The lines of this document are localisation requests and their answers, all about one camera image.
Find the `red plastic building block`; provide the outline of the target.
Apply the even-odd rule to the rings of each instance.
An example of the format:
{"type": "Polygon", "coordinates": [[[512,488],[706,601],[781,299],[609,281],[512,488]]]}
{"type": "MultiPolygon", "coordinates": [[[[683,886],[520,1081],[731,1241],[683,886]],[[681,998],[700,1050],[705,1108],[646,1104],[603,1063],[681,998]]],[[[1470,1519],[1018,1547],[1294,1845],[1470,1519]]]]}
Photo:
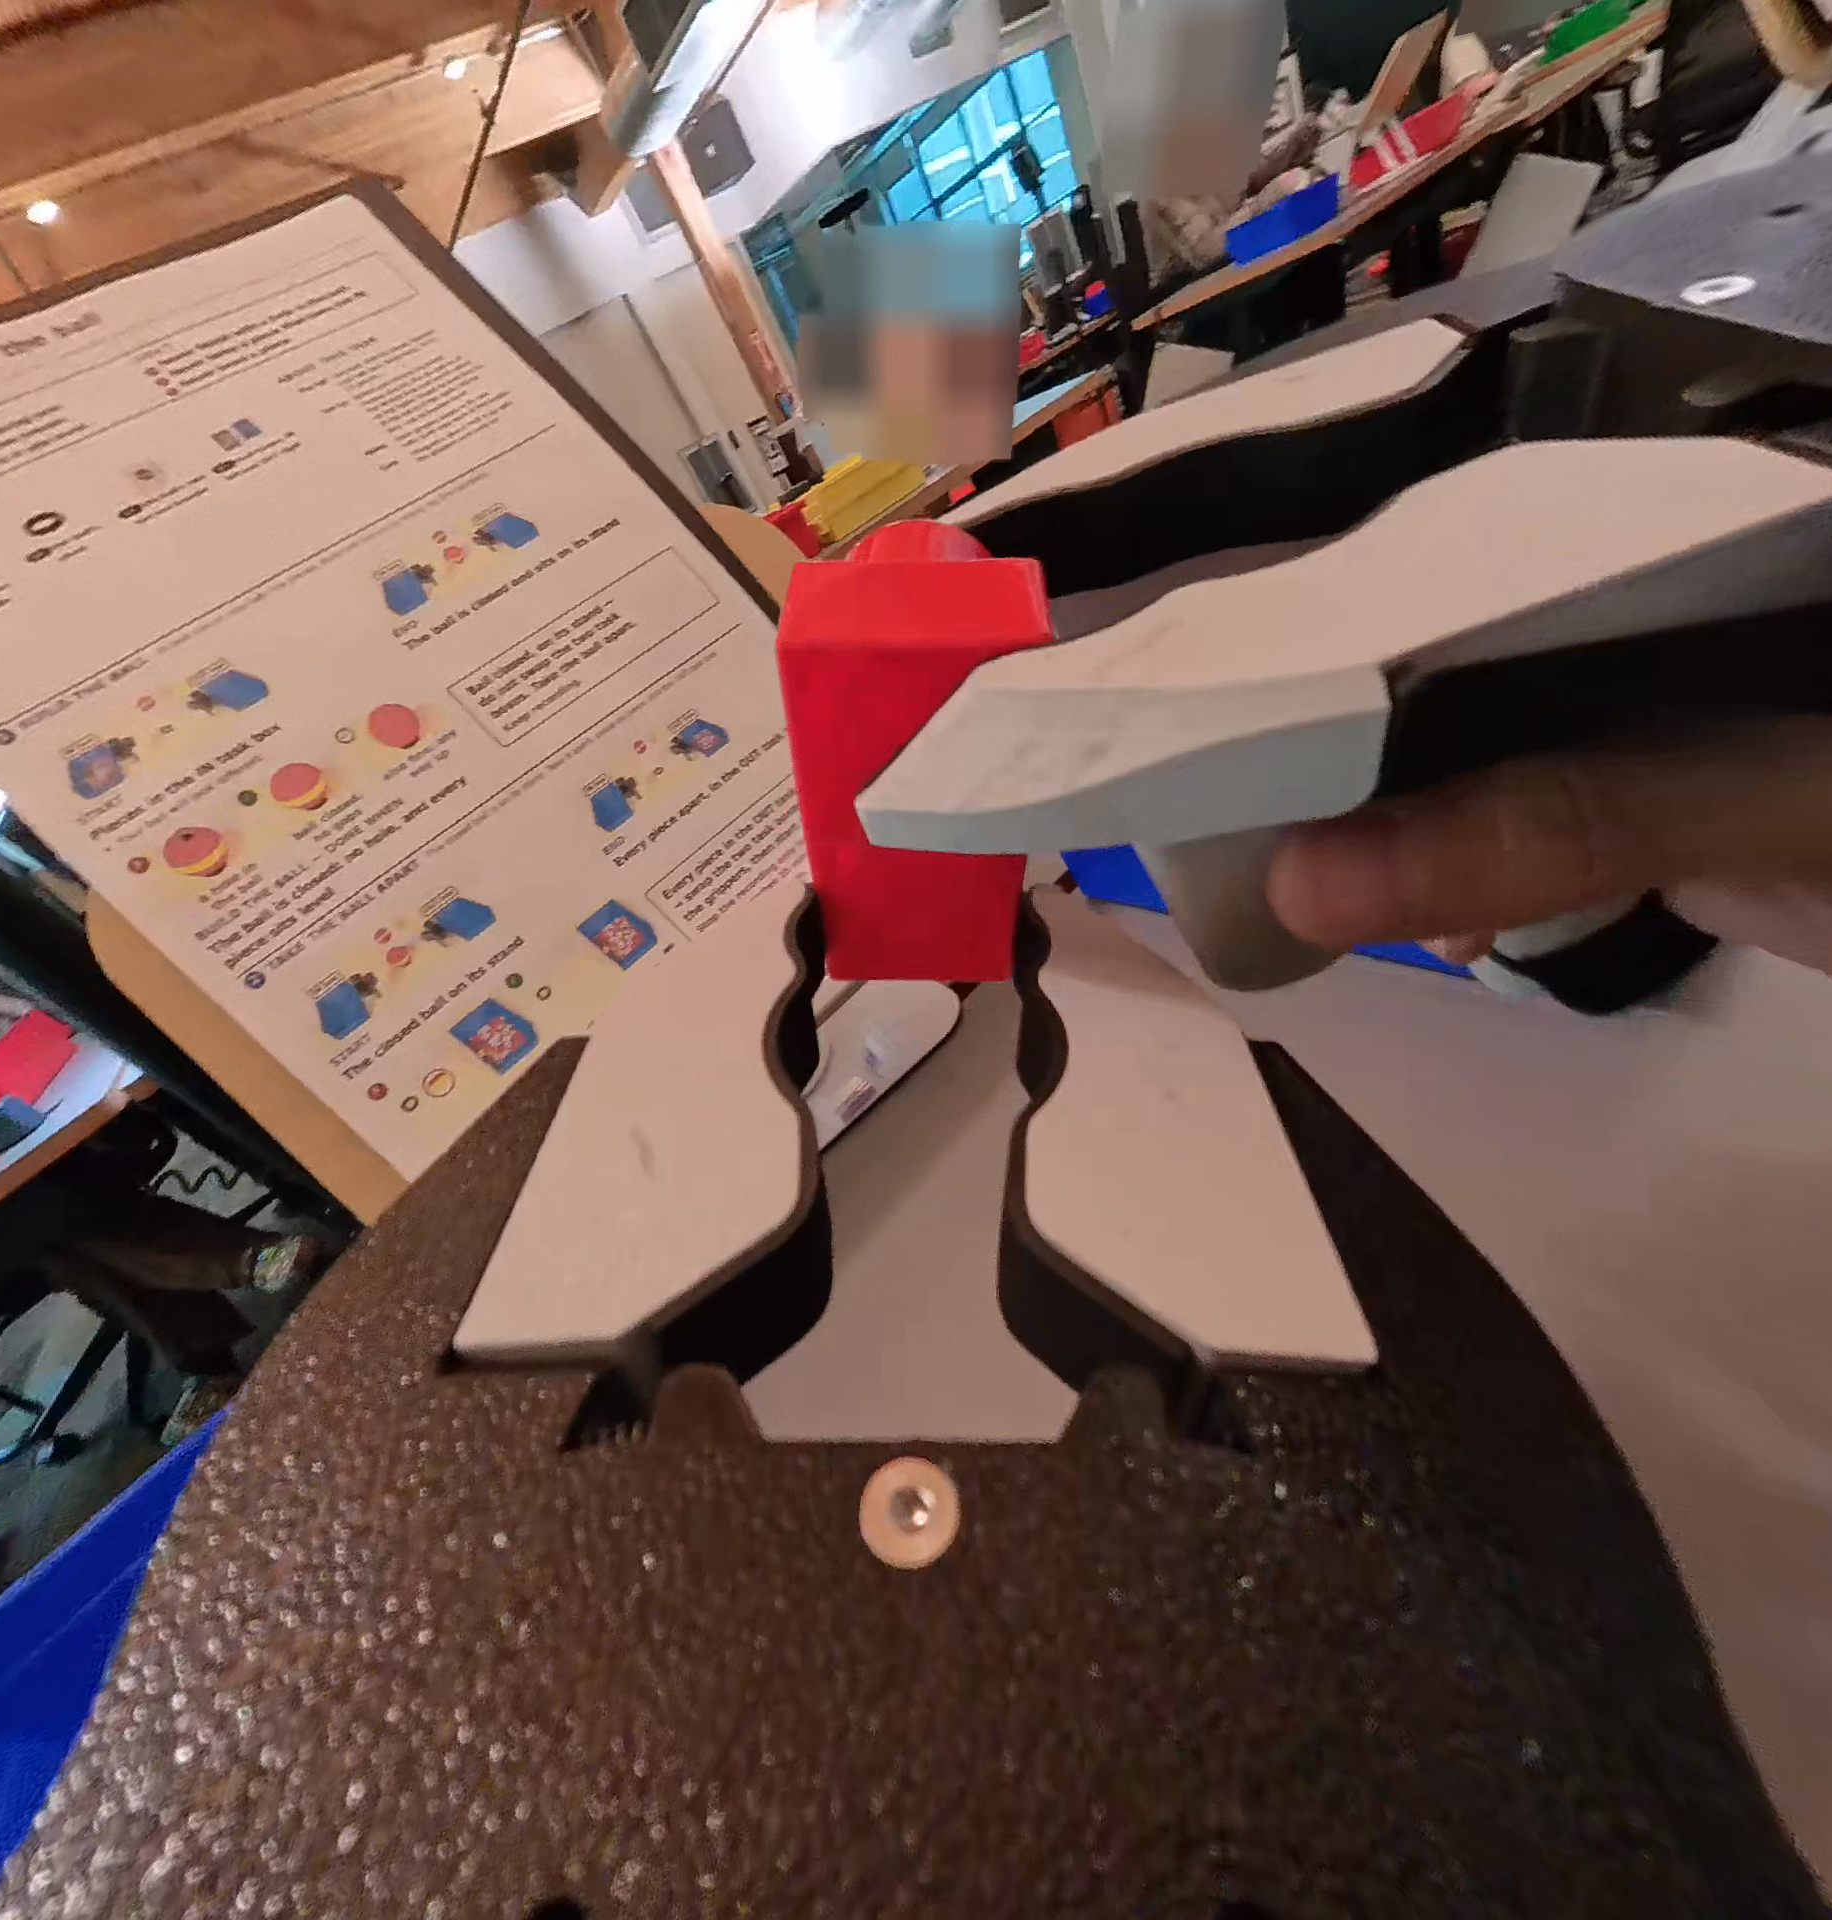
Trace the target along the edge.
{"type": "Polygon", "coordinates": [[[778,672],[825,975],[951,988],[1009,977],[1023,857],[880,848],[854,794],[976,667],[1049,638],[1043,565],[994,556],[943,521],[884,524],[793,572],[778,672]]]}

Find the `red striped box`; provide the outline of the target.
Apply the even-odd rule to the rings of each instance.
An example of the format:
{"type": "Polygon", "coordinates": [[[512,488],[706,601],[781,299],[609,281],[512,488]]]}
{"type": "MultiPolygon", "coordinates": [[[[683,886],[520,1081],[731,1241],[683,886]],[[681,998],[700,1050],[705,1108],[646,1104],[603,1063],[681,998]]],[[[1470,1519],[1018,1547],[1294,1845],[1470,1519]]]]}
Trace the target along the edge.
{"type": "Polygon", "coordinates": [[[1407,117],[1384,120],[1363,136],[1350,159],[1346,177],[1350,194],[1364,194],[1412,164],[1455,144],[1472,108],[1466,92],[1420,106],[1407,117]]]}

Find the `person's right hand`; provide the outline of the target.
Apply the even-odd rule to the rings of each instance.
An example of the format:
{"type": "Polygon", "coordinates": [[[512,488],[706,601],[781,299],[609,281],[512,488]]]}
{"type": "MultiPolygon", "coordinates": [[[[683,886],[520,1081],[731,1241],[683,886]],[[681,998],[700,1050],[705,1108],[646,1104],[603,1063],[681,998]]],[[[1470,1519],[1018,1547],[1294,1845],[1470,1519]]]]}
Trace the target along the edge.
{"type": "Polygon", "coordinates": [[[1661,894],[1832,977],[1832,716],[1523,759],[1284,833],[1263,900],[1309,946],[1495,934],[1661,894]]]}

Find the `yellow plastic bin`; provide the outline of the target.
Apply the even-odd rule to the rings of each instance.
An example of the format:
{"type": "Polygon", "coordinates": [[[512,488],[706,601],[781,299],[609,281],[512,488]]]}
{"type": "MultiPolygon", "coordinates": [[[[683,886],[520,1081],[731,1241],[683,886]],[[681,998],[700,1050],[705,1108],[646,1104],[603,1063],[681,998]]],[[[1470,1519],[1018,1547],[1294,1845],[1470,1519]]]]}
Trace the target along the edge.
{"type": "Polygon", "coordinates": [[[795,505],[817,538],[817,554],[834,558],[884,524],[944,509],[963,477],[962,466],[851,455],[828,466],[795,505]]]}

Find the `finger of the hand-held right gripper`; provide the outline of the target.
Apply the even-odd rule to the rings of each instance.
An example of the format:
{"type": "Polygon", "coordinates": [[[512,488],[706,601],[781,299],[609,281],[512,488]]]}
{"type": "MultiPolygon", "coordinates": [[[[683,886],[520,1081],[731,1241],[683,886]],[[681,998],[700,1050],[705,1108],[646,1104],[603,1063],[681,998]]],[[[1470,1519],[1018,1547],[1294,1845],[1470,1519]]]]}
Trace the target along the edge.
{"type": "Polygon", "coordinates": [[[1505,330],[1418,318],[1203,387],[1023,466],[944,515],[1049,595],[1341,535],[1500,435],[1505,330]]]}
{"type": "Polygon", "coordinates": [[[992,660],[854,794],[877,847],[1022,854],[1331,819],[1396,704],[1514,660],[1689,637],[1832,653],[1832,455],[1518,443],[1288,562],[992,660]]]}

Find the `small blue bin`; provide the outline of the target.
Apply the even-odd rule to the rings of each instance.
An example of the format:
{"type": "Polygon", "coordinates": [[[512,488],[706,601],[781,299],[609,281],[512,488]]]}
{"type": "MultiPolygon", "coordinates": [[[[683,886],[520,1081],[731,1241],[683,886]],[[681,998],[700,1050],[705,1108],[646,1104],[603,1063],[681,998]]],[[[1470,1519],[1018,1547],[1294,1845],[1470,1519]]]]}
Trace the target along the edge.
{"type": "Polygon", "coordinates": [[[1233,267],[1247,267],[1285,253],[1335,221],[1336,207],[1338,179],[1316,173],[1262,210],[1236,218],[1225,230],[1225,259],[1233,267]]]}

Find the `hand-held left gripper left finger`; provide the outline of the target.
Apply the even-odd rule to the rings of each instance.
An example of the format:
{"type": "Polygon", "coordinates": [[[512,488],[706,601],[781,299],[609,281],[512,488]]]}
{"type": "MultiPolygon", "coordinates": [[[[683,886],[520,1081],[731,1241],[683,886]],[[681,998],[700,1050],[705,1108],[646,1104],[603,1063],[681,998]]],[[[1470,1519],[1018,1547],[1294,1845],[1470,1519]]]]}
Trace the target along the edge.
{"type": "Polygon", "coordinates": [[[781,1022],[823,975],[808,884],[773,884],[589,1031],[449,1340],[474,1366],[652,1380],[663,1335],[808,1220],[818,1179],[781,1022]]]}

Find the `white stand base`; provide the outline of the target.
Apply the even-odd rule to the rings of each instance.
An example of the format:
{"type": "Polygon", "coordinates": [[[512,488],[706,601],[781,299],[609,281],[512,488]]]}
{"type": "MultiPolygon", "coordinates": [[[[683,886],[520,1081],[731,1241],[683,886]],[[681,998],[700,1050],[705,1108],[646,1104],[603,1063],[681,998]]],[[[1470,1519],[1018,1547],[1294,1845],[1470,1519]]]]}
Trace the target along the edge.
{"type": "Polygon", "coordinates": [[[817,1063],[803,1098],[825,1152],[951,1039],[960,997],[936,982],[825,982],[811,1015],[817,1063]]]}

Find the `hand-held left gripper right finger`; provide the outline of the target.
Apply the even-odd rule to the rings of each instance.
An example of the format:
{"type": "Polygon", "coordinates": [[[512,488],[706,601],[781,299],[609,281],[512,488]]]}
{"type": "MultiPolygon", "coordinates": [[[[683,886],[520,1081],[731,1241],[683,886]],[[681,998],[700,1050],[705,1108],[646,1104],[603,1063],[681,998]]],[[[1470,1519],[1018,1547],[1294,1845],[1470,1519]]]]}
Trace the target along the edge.
{"type": "Polygon", "coordinates": [[[999,1306],[1071,1389],[1380,1358],[1242,1029],[1078,894],[1018,923],[999,1306]]]}

